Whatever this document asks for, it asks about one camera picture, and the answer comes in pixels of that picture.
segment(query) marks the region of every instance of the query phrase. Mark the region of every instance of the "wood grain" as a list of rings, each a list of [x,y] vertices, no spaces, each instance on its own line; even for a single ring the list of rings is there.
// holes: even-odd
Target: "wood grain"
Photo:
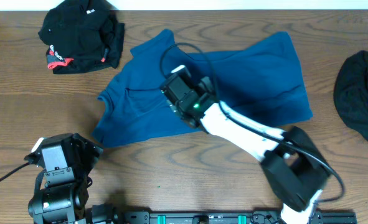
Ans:
[[[309,133],[347,185],[344,199],[322,209],[354,210],[368,223],[368,143],[345,127],[333,105],[343,61],[368,50],[368,11],[118,12],[126,23],[121,65],[84,75],[53,75],[38,38],[45,12],[0,12],[0,176],[23,163],[40,136],[78,132],[90,138],[104,105],[97,94],[131,60],[129,49],[163,29],[204,50],[244,49],[288,31],[303,68],[314,118]],[[27,167],[0,184],[0,223],[30,223],[27,203],[39,172]],[[91,173],[87,206],[121,209],[252,210],[279,208],[256,160],[204,133],[107,149]],[[338,193],[330,180],[323,197]]]

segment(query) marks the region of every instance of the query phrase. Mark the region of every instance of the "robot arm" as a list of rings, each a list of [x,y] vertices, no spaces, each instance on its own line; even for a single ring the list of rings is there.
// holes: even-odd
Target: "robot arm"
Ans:
[[[241,115],[216,98],[208,77],[194,84],[183,65],[171,72],[161,91],[173,112],[190,127],[220,136],[260,162],[272,190],[284,203],[283,221],[308,223],[330,173],[321,161],[328,163],[302,129],[293,127],[286,132]],[[285,160],[296,151],[288,144],[306,153],[298,154],[291,166]]]

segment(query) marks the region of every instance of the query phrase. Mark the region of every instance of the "black cable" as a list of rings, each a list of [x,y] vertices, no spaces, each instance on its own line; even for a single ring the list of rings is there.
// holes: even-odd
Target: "black cable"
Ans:
[[[159,63],[159,68],[160,68],[160,72],[162,74],[162,76],[164,78],[167,78],[166,74],[164,74],[164,71],[163,71],[163,60],[165,58],[165,56],[167,55],[167,53],[174,47],[177,47],[177,46],[181,46],[181,45],[185,45],[185,46],[188,46],[188,47],[192,47],[193,49],[197,50],[199,53],[202,54],[202,56],[205,58],[206,62],[209,64],[210,68],[212,68],[212,72],[214,73],[214,69],[213,69],[213,65],[211,63],[211,61],[209,60],[209,58],[207,57],[207,55],[205,53],[203,53],[203,51],[196,47],[195,45],[193,44],[189,44],[189,43],[176,43],[176,44],[173,44],[171,45],[170,47],[168,47],[162,54],[161,58],[160,58],[160,63]]]
[[[29,163],[26,162],[25,164],[23,165],[20,165],[19,167],[15,168],[14,170],[10,171],[9,173],[7,173],[4,177],[1,177],[0,178],[0,182],[5,180],[7,177],[9,177],[10,175],[13,175],[16,171],[20,170],[21,168],[25,167],[25,166],[28,166]]]
[[[340,175],[334,170],[332,169],[332,167],[330,167],[327,163],[325,163],[324,161],[322,161],[321,159],[319,159],[317,156],[315,156],[314,154],[310,153],[310,152],[306,152],[304,149],[298,147],[298,146],[295,146],[294,144],[291,144],[291,143],[288,143],[286,141],[283,141],[281,139],[277,139],[276,137],[273,137],[267,133],[263,133],[261,131],[257,131],[256,129],[253,129],[251,127],[248,127],[244,124],[242,124],[241,122],[237,121],[235,118],[231,117],[231,115],[226,112],[224,110],[224,108],[222,107],[222,104],[221,104],[221,101],[220,101],[220,96],[219,96],[219,84],[218,84],[218,80],[217,80],[217,74],[214,70],[214,67],[213,67],[213,64],[212,62],[210,61],[210,59],[208,58],[208,56],[198,47],[196,47],[195,45],[193,44],[188,44],[188,43],[176,43],[176,44],[173,44],[171,45],[170,47],[168,47],[162,54],[161,56],[161,59],[160,59],[160,72],[162,73],[162,75],[167,78],[167,76],[164,74],[163,72],[163,59],[165,58],[166,54],[168,53],[168,51],[170,51],[173,47],[177,47],[177,46],[180,46],[180,45],[186,45],[186,46],[189,46],[189,47],[192,47],[193,49],[196,49],[204,58],[205,60],[207,61],[207,63],[209,64],[210,66],[210,69],[211,69],[211,72],[212,72],[212,78],[213,78],[213,83],[214,83],[214,88],[215,88],[215,94],[216,94],[216,98],[218,100],[218,104],[219,104],[219,107],[220,107],[220,110],[221,112],[229,119],[231,120],[232,122],[234,122],[235,124],[239,125],[240,127],[248,130],[248,131],[251,131],[265,139],[268,139],[268,140],[271,140],[271,141],[274,141],[278,144],[282,144],[292,150],[294,150],[295,152],[299,153],[299,154],[303,154],[303,155],[306,155],[312,159],[314,159],[316,162],[318,162],[319,164],[321,164],[330,174],[332,174],[333,176],[335,176],[335,178],[337,178],[337,181],[339,182],[340,184],[340,188],[341,188],[341,193],[336,196],[336,197],[333,197],[333,198],[327,198],[327,199],[321,199],[321,200],[318,200],[317,203],[319,202],[332,202],[332,201],[335,201],[335,200],[339,200],[340,198],[342,198],[344,196],[344,194],[346,193],[346,188],[344,186],[344,182],[343,180],[341,179]]]

